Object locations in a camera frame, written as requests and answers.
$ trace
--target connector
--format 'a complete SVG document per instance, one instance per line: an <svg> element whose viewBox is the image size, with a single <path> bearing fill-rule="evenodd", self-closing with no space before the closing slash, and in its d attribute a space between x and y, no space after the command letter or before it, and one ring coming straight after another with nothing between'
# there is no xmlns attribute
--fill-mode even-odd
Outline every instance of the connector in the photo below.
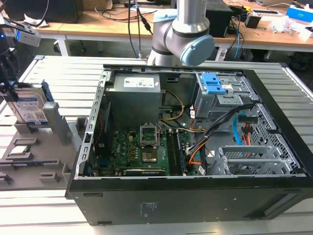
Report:
<svg viewBox="0 0 313 235"><path fill-rule="evenodd" d="M247 123L247 124L257 124L258 123L258 117L248 117L245 115L239 115L238 116L238 122L239 123Z"/></svg>
<svg viewBox="0 0 313 235"><path fill-rule="evenodd" d="M241 130L243 133L252 133L253 132L253 127L250 126L250 127L241 127Z"/></svg>

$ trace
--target yellow cable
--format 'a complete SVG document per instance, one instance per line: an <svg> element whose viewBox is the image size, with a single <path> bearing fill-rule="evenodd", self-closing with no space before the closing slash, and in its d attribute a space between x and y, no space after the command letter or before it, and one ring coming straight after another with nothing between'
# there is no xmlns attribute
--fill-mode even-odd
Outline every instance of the yellow cable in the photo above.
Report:
<svg viewBox="0 0 313 235"><path fill-rule="evenodd" d="M180 105L181 105L181 112L180 112L180 114L179 114L178 116L176 116L176 117L160 118L159 120L162 120L162 121L171 121L171 120L175 120L175 119L177 119L177 118L180 118L180 117L183 115L183 113L184 113L184 104L182 103L182 101L181 101L173 92L171 92L171 91L169 91L169 90L165 90L165 91L168 92L168 93L171 93L171 94L180 102Z"/></svg>

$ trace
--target cardboard box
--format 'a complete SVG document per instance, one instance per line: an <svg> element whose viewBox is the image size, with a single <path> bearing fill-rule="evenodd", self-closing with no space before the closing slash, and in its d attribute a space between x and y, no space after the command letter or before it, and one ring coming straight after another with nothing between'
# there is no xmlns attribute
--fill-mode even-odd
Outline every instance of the cardboard box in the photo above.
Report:
<svg viewBox="0 0 313 235"><path fill-rule="evenodd" d="M83 0L84 10L94 11L94 8L97 7L97 10L111 10L113 3L112 0Z"/></svg>

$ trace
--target motherboard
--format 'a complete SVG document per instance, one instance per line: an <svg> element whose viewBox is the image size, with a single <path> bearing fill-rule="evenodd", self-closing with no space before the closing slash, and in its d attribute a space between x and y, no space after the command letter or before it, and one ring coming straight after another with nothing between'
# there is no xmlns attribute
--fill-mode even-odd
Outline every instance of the motherboard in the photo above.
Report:
<svg viewBox="0 0 313 235"><path fill-rule="evenodd" d="M153 141L156 145L142 141ZM97 156L94 173L99 176L170 176L186 172L186 131L115 131L112 153Z"/></svg>

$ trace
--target ram slot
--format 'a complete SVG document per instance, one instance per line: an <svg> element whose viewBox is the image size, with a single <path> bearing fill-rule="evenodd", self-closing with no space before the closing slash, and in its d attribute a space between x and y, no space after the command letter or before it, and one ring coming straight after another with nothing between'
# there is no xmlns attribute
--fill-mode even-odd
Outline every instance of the ram slot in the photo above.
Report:
<svg viewBox="0 0 313 235"><path fill-rule="evenodd" d="M170 175L182 175L180 164L181 146L178 145L177 134L166 132L168 163L170 167Z"/></svg>

